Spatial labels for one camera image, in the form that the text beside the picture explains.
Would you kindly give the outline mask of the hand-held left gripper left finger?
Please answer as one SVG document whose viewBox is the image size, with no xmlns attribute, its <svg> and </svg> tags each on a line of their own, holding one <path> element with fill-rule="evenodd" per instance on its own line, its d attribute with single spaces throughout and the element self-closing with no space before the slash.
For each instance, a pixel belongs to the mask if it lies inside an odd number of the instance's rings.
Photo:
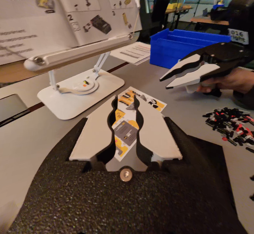
<svg viewBox="0 0 254 234">
<path fill-rule="evenodd" d="M 87 116 L 84 128 L 70 154 L 69 161 L 88 161 L 106 165 L 116 152 L 115 134 L 118 97 L 114 95 Z"/>
</svg>

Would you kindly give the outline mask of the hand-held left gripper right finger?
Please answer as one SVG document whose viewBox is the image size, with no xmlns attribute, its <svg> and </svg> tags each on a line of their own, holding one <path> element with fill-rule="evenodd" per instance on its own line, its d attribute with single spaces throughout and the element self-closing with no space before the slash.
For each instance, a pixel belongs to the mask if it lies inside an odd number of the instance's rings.
<svg viewBox="0 0 254 234">
<path fill-rule="evenodd" d="M 182 160 L 183 156 L 164 117 L 138 95 L 134 95 L 138 132 L 137 157 L 146 166 L 161 167 L 164 161 Z"/>
</svg>

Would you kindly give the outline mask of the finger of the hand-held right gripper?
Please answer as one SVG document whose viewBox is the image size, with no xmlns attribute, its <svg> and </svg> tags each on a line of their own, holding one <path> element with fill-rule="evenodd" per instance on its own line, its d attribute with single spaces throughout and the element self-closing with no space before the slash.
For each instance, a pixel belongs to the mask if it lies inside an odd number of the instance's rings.
<svg viewBox="0 0 254 234">
<path fill-rule="evenodd" d="M 219 69 L 216 64 L 203 64 L 197 70 L 184 72 L 184 75 L 176 75 L 175 78 L 166 86 L 166 89 L 178 88 L 198 84 L 201 76 Z"/>
<path fill-rule="evenodd" d="M 205 64 L 205 61 L 202 60 L 201 56 L 194 54 L 188 58 L 185 58 L 177 62 L 169 71 L 164 74 L 159 81 L 165 81 L 170 79 L 170 82 L 173 82 L 176 79 L 182 78 L 182 81 L 187 82 L 187 79 L 184 78 L 187 74 L 198 70 L 202 65 Z"/>
</svg>

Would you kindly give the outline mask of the yellow and grey sticker sheet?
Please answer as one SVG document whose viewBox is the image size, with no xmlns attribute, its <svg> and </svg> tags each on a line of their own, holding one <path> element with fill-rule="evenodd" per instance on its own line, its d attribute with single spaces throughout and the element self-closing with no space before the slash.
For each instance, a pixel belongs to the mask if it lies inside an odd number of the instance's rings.
<svg viewBox="0 0 254 234">
<path fill-rule="evenodd" d="M 167 106 L 166 103 L 141 92 L 133 87 L 127 88 L 118 95 L 118 106 L 115 111 L 116 121 L 112 128 L 115 134 L 115 159 L 121 162 L 136 143 L 138 124 L 134 107 L 134 95 L 139 96 L 159 112 Z"/>
</svg>

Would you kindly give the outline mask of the person's right hand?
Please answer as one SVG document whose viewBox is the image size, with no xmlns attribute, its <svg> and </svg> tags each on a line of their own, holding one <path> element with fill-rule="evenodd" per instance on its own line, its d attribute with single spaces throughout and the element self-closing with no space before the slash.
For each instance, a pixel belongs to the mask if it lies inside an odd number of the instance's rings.
<svg viewBox="0 0 254 234">
<path fill-rule="evenodd" d="M 243 94 L 248 93 L 254 86 L 254 72 L 235 68 L 224 77 L 214 77 L 203 81 L 197 92 L 210 93 L 212 89 L 233 90 Z"/>
</svg>

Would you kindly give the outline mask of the blue plastic bin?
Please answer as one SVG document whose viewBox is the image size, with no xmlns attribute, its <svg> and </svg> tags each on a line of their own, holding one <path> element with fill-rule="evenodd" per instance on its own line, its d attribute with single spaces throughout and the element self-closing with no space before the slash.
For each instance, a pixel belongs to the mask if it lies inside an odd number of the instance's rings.
<svg viewBox="0 0 254 234">
<path fill-rule="evenodd" d="M 168 28 L 150 38 L 150 64 L 167 69 L 193 51 L 219 42 L 230 42 L 228 35 Z"/>
</svg>

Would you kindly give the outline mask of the white book stand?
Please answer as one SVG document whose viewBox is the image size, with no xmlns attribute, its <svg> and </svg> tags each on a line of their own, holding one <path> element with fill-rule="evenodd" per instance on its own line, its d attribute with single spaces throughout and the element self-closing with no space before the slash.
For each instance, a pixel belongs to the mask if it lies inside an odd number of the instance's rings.
<svg viewBox="0 0 254 234">
<path fill-rule="evenodd" d="M 129 36 L 119 37 L 111 41 L 102 41 L 91 45 L 81 46 L 63 51 L 52 52 L 43 57 L 35 56 L 25 59 L 24 67 L 31 71 L 41 71 L 49 69 L 50 86 L 42 89 L 37 97 L 46 107 L 59 119 L 72 119 L 109 94 L 113 93 L 124 81 L 119 78 L 109 76 L 105 71 L 100 72 L 103 63 L 109 56 L 110 50 L 133 43 L 133 31 Z M 90 54 L 101 53 L 96 64 L 91 68 L 75 75 L 68 75 L 66 80 L 56 82 L 54 66 L 82 58 Z M 83 87 L 83 81 L 89 85 Z"/>
</svg>

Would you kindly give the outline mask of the wooden desk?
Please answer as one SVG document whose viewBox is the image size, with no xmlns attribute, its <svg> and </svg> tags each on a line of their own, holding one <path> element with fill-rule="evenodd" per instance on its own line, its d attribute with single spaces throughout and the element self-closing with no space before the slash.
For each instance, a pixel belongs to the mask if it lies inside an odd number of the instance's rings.
<svg viewBox="0 0 254 234">
<path fill-rule="evenodd" d="M 210 16 L 195 16 L 193 18 L 190 19 L 190 22 L 194 22 L 194 23 L 207 23 L 207 24 L 215 24 L 215 25 L 225 25 L 228 26 L 229 22 L 228 21 L 223 21 L 223 20 L 211 20 Z"/>
</svg>

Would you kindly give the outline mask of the printed white paper sheet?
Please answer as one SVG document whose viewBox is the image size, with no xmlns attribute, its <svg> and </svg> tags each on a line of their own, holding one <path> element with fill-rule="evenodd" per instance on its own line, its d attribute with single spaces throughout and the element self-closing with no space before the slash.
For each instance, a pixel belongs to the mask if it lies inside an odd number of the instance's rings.
<svg viewBox="0 0 254 234">
<path fill-rule="evenodd" d="M 150 52 L 151 45 L 142 42 L 135 42 L 111 51 L 110 56 L 130 64 L 139 65 L 150 59 Z"/>
</svg>

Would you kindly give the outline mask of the pile of black red parts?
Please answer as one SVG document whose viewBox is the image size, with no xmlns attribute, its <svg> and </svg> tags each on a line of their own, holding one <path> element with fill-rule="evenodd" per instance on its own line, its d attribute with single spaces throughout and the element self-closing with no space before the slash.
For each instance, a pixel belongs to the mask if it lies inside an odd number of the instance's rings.
<svg viewBox="0 0 254 234">
<path fill-rule="evenodd" d="M 254 118 L 250 112 L 238 108 L 214 109 L 202 115 L 206 125 L 221 135 L 221 139 L 254 153 Z"/>
</svg>

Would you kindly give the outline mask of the black office chair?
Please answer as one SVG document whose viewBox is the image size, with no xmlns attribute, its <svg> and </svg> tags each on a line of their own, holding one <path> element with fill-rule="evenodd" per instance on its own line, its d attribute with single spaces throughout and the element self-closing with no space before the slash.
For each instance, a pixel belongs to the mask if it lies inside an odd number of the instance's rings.
<svg viewBox="0 0 254 234">
<path fill-rule="evenodd" d="M 152 29 L 162 30 L 165 21 L 165 13 L 170 0 L 156 0 L 151 15 Z"/>
</svg>

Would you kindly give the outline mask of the white instruction manual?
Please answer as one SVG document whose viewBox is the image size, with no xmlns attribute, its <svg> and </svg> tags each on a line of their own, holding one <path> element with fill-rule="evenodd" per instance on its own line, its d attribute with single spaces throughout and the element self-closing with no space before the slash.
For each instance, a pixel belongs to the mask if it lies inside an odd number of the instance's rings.
<svg viewBox="0 0 254 234">
<path fill-rule="evenodd" d="M 1 65 L 142 29 L 135 0 L 0 0 Z"/>
</svg>

